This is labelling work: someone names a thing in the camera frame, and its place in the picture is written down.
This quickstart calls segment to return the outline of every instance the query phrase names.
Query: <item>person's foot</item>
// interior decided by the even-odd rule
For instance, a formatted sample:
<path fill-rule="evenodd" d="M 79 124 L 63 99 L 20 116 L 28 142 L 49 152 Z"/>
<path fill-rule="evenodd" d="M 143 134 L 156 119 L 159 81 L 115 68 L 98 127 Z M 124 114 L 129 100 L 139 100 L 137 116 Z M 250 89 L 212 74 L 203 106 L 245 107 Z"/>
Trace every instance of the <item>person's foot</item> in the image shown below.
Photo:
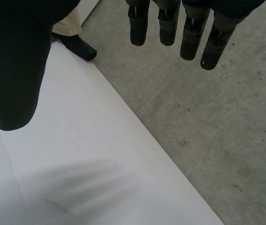
<path fill-rule="evenodd" d="M 97 51 L 84 42 L 78 35 L 68 37 L 53 33 L 53 37 L 61 40 L 70 51 L 86 61 L 93 60 L 97 55 Z"/>

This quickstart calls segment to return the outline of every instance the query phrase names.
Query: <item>white surface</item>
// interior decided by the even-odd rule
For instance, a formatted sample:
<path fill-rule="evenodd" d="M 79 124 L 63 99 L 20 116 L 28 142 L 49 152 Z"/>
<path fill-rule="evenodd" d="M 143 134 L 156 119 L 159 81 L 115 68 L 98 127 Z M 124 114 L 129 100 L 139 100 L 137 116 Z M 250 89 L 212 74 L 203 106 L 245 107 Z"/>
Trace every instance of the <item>white surface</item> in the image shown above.
<path fill-rule="evenodd" d="M 81 2 L 76 7 L 80 15 L 81 24 L 87 19 L 88 15 L 94 9 L 99 0 L 81 0 Z"/>
<path fill-rule="evenodd" d="M 92 63 L 52 46 L 33 120 L 0 131 L 0 225 L 223 225 Z"/>

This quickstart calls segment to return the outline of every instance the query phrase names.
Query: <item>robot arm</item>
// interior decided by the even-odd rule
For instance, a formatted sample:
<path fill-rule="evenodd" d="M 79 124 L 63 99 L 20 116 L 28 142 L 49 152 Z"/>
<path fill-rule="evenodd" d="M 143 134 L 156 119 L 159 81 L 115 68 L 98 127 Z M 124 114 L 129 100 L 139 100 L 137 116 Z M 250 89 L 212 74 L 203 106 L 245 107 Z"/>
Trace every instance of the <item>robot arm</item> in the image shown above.
<path fill-rule="evenodd" d="M 175 42 L 181 0 L 153 0 L 159 9 L 160 41 L 166 46 Z M 180 56 L 193 60 L 196 56 L 205 24 L 211 9 L 214 23 L 206 44 L 201 67 L 212 70 L 216 67 L 237 24 L 242 22 L 265 0 L 182 0 L 186 21 Z M 133 45 L 142 46 L 146 39 L 150 0 L 126 0 L 129 4 L 131 25 L 130 38 Z"/>

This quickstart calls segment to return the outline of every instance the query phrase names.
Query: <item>white sheet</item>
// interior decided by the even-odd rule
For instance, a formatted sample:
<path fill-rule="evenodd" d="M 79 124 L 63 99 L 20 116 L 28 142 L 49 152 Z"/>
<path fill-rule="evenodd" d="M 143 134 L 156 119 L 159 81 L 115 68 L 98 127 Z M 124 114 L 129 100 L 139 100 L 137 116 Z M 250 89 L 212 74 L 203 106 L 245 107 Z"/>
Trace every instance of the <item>white sheet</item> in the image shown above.
<path fill-rule="evenodd" d="M 52 46 L 33 120 L 0 131 L 0 225 L 222 225 L 92 63 Z"/>

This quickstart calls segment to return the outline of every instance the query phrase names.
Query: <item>concrete floor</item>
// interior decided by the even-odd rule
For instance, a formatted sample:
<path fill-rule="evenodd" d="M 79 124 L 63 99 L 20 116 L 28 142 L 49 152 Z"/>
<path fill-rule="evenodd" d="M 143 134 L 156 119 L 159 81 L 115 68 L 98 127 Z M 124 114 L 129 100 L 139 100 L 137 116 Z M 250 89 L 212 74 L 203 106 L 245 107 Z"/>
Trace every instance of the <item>concrete floor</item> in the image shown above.
<path fill-rule="evenodd" d="M 107 80 L 226 225 L 266 225 L 266 3 L 233 34 L 218 66 L 200 68 L 159 41 L 151 4 L 144 46 L 129 40 L 125 0 L 102 0 L 81 36 Z"/>

